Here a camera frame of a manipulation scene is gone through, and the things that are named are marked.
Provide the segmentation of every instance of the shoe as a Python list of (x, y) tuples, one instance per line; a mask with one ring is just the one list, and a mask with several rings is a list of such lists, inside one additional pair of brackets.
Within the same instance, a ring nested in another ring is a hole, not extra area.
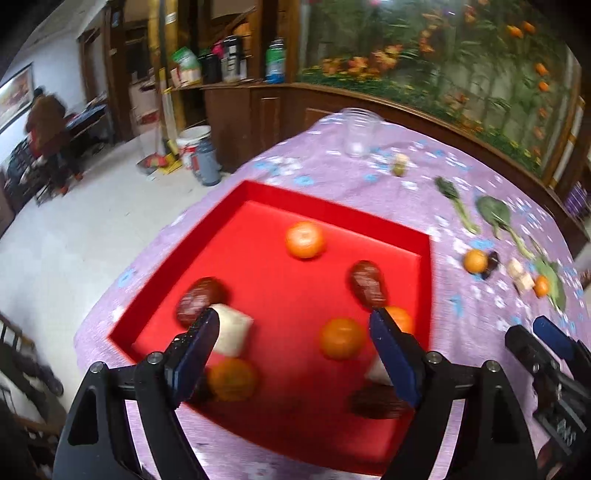
[(41, 418), (45, 420), (45, 422), (49, 421), (49, 403), (47, 403), (47, 397), (43, 392), (40, 392), (36, 388), (34, 388), (29, 394), (27, 398), (31, 400), (35, 408), (41, 415)]
[(56, 378), (47, 365), (40, 367), (39, 380), (41, 380), (51, 393), (56, 397), (61, 397), (64, 394), (64, 385)]

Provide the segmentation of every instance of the small tofu cube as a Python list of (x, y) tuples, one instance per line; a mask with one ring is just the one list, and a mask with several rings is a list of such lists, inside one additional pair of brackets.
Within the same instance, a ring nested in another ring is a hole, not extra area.
[(252, 318), (223, 303), (216, 303), (212, 308), (220, 319), (220, 333), (213, 351), (226, 356), (240, 356)]
[(519, 293), (524, 293), (534, 288), (535, 282), (529, 273), (524, 273), (517, 280), (515, 280), (515, 285), (517, 286)]
[(507, 273), (513, 280), (517, 280), (524, 273), (523, 265), (521, 265), (521, 263), (519, 263), (519, 261), (516, 258), (511, 258), (511, 260), (509, 261), (509, 263), (507, 263), (505, 268), (507, 269)]
[(382, 363), (382, 359), (379, 357), (379, 355), (376, 356), (370, 369), (365, 374), (365, 378), (382, 385), (392, 385), (392, 381), (388, 376), (388, 372), (386, 372), (386, 367)]

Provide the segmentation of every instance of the metal screw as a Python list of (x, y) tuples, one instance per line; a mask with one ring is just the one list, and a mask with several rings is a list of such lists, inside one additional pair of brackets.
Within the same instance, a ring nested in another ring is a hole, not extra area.
[(105, 366), (105, 364), (103, 362), (95, 362), (90, 366), (90, 371), (93, 372), (94, 374), (97, 374), (98, 372), (103, 370), (104, 366)]
[(500, 372), (501, 371), (501, 365), (496, 360), (488, 360), (486, 362), (486, 367), (491, 372)]
[(152, 365), (157, 365), (162, 361), (163, 357), (164, 355), (162, 355), (161, 352), (152, 352), (148, 355), (148, 363)]
[(427, 359), (427, 362), (433, 365), (437, 365), (443, 360), (443, 356), (439, 352), (427, 352), (425, 358)]

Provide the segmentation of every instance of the floral tablecloth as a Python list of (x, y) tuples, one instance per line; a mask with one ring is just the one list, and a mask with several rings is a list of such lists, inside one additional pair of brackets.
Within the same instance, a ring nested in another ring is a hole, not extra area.
[[(364, 160), (343, 153), (345, 126), (340, 114), (320, 120), (310, 130), (281, 142), (254, 158), (218, 185), (199, 203), (164, 228), (121, 277), (97, 302), (74, 340), (79, 367), (86, 371), (102, 360), (110, 367), (127, 361), (107, 340), (135, 293), (179, 243), (183, 236), (242, 180), (251, 179), (315, 195), (399, 222), (431, 236), (434, 262), (433, 328), (431, 348), (452, 362), (477, 365), (490, 358), (503, 366), (528, 421), (536, 450), (545, 442), (533, 422), (535, 407), (531, 378), (504, 347), (504, 333), (511, 326), (531, 328), (541, 314), (561, 330), (591, 345), (591, 328), (583, 290), (573, 259), (552, 218), (524, 192), (465, 153), (399, 125), (382, 122), (372, 154)], [(399, 178), (389, 173), (388, 162), (396, 153), (409, 156), (408, 173)], [(462, 227), (449, 200), (435, 188), (433, 179), (443, 176), (457, 186), (482, 234)], [(520, 257), (509, 235), (501, 240), (478, 215), (474, 200), (484, 194), (504, 200), (512, 212), (512, 225), (524, 238), (532, 235), (561, 267), (567, 297), (564, 313), (553, 310), (547, 299), (532, 291), (521, 298), (503, 266), (486, 282), (467, 274), (461, 266), (470, 248), (495, 249), (502, 261)], [(277, 455), (237, 437), (186, 406), (177, 411), (180, 423), (199, 461), (212, 480), (353, 480), (364, 477), (336, 472)], [(450, 423), (432, 478), (443, 478), (451, 461), (462, 416), (454, 405)], [(137, 406), (129, 407), (138, 455), (148, 471), (156, 473)]]

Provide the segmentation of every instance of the bucket lid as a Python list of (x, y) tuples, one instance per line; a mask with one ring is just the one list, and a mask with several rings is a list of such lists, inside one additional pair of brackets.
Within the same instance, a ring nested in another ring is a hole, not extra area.
[(209, 136), (211, 131), (212, 127), (209, 125), (198, 125), (197, 127), (187, 128), (178, 135), (177, 144), (181, 148), (197, 145), (200, 140)]

